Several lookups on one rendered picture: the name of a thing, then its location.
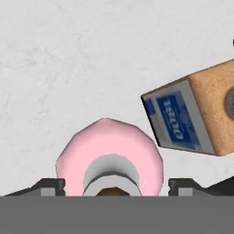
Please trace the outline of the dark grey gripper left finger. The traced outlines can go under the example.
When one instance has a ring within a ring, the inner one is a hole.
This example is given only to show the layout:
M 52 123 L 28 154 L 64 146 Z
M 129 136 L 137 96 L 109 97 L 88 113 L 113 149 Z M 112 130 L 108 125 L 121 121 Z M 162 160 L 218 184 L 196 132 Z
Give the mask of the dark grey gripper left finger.
M 7 196 L 64 197 L 66 195 L 64 187 L 64 178 L 42 178 L 38 182 L 36 182 L 32 187 L 28 187 L 11 194 L 7 194 Z

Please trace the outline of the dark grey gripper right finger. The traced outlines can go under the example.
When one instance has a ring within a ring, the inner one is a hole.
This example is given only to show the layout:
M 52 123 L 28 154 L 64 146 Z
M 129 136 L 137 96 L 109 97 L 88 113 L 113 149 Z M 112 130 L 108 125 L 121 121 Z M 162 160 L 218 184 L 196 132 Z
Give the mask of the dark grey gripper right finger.
M 202 187 L 192 178 L 170 178 L 170 197 L 231 196 L 234 197 L 234 176 L 209 187 Z

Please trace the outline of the tan square bottle blue label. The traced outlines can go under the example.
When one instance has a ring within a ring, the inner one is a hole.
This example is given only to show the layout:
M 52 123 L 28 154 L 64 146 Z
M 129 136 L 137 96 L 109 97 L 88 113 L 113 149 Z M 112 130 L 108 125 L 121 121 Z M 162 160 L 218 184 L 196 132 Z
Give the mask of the tan square bottle blue label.
M 160 147 L 234 153 L 234 59 L 146 92 L 141 100 Z

